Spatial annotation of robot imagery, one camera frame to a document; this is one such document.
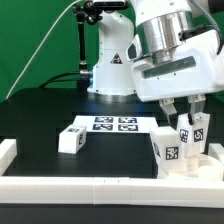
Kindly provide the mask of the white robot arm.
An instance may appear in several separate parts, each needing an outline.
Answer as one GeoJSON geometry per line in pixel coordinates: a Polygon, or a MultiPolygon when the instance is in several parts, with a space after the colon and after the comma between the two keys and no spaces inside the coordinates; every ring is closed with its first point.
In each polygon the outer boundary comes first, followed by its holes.
{"type": "Polygon", "coordinates": [[[224,90],[220,30],[215,21],[192,24],[210,15],[208,0],[93,0],[93,8],[102,20],[90,92],[159,101],[172,116],[173,99],[187,97],[195,114],[204,94],[224,90]]]}

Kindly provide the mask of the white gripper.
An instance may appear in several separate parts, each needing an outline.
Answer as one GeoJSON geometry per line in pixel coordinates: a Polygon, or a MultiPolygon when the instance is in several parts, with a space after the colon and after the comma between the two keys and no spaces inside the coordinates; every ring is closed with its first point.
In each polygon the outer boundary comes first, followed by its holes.
{"type": "Polygon", "coordinates": [[[218,44],[216,31],[210,30],[177,47],[171,62],[153,65],[150,58],[135,62],[132,76],[140,100],[161,99],[160,108],[169,125],[176,128],[177,111],[173,98],[189,96],[188,119],[194,125],[196,115],[204,109],[204,94],[224,90],[224,47],[217,54],[218,44]]]}

